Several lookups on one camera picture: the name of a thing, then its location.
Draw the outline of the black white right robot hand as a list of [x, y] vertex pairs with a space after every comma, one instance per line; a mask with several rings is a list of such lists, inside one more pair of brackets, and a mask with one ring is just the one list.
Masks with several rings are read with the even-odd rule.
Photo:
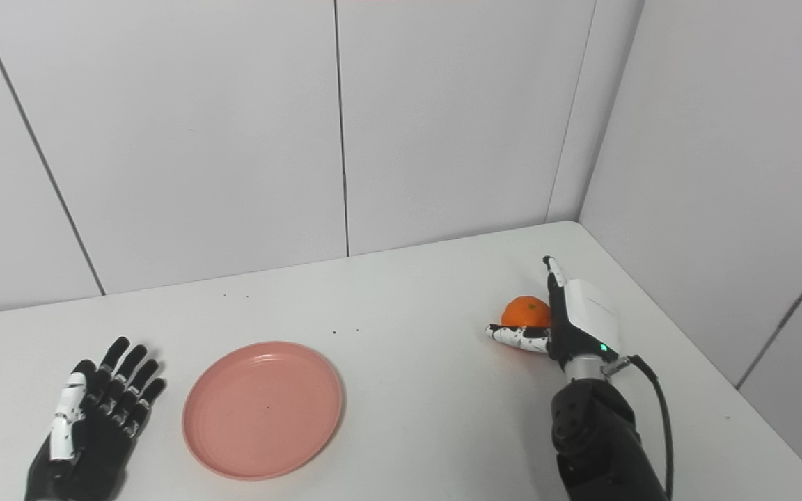
[[490, 324], [488, 338], [500, 344], [547, 355], [567, 380], [611, 380], [620, 367], [620, 322], [610, 299], [592, 283], [570, 278], [553, 257], [547, 266], [548, 326]]

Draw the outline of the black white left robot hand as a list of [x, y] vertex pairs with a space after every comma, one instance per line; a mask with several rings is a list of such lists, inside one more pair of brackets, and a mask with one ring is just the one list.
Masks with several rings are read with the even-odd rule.
[[115, 499], [153, 403], [166, 389], [158, 370], [146, 346], [125, 337], [100, 362], [77, 363], [29, 466], [24, 499]]

